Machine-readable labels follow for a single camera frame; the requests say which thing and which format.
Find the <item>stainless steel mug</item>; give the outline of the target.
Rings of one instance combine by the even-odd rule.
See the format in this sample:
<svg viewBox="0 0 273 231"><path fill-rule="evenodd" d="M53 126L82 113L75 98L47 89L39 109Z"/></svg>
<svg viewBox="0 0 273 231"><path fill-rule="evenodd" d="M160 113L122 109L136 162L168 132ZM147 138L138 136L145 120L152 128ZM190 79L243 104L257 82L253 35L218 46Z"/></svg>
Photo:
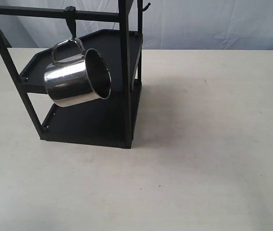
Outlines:
<svg viewBox="0 0 273 231"><path fill-rule="evenodd" d="M57 49L75 44L79 54L57 59ZM52 63L44 73L48 96L59 107L69 107L110 97L112 79L103 56L93 48L86 50L82 41L72 37L52 48Z"/></svg>

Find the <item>black metal rack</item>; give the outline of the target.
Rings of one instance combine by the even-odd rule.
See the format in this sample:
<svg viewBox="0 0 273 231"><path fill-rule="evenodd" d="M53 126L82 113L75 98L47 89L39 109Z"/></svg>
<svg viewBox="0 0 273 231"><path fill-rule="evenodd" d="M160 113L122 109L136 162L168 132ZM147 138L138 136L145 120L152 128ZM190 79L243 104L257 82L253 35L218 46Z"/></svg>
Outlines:
<svg viewBox="0 0 273 231"><path fill-rule="evenodd" d="M130 148L142 90L143 13L0 5L0 15L65 19L71 38L36 53L18 72L0 30L0 55L42 140Z"/></svg>

